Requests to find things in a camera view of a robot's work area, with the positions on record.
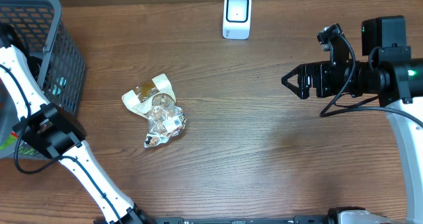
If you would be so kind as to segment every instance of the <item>wooden table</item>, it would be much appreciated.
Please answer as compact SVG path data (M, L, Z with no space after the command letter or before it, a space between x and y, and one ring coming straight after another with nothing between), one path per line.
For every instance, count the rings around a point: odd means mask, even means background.
M330 99L300 100L280 78L300 63L327 60L316 34L336 22L358 59L365 59L361 21L404 15L413 57L423 57L423 0L254 1L245 41L222 39L222 8L181 3L63 10L88 68L79 119L117 186L153 216L283 217L360 205L404 218L403 174L384 113L319 118ZM144 149L147 121L128 111L121 96L161 73L188 125L170 144ZM12 160L0 167L0 223L102 217L60 165L33 176L18 173Z

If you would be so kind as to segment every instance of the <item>green object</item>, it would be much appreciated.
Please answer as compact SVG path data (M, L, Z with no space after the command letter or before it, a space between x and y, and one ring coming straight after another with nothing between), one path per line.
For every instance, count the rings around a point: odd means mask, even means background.
M415 76L417 74L417 72L415 72L414 70L409 69L408 70L408 76Z
M15 136L13 136L12 134L10 134L8 136L8 138L5 140L5 142L3 142L3 144L0 145L0 150L2 149L6 149L9 146L11 146L15 141L17 140L17 138Z

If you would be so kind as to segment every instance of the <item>crumpled plastic packaging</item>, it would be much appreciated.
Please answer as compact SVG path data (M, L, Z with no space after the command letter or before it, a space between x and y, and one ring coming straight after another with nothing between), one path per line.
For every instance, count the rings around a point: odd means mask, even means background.
M122 101L129 111L148 119L145 148L167 143L185 129L185 113L175 105L176 97L165 74L127 92Z

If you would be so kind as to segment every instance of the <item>barcode label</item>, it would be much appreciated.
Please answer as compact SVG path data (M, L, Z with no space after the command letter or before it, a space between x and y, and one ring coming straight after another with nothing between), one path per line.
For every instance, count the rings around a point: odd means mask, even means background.
M181 125L181 123L180 123L179 117L174 116L173 118L164 121L163 125L165 125L167 132L172 132L176 130Z

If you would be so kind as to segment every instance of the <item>gray plastic basket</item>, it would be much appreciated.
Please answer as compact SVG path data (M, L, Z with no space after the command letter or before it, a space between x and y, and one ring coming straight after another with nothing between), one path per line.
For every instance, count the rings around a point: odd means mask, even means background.
M60 2L0 0L0 22L12 25L29 48L30 55L42 59L40 73L35 79L46 98L76 116L86 68L81 52L61 21ZM3 104L10 104L9 99L9 96L4 98ZM10 113L0 107L0 124L5 125L0 128L0 145L9 137L11 127L17 121L7 116ZM31 158L40 155L28 151L23 153ZM0 149L0 159L9 155L10 152Z

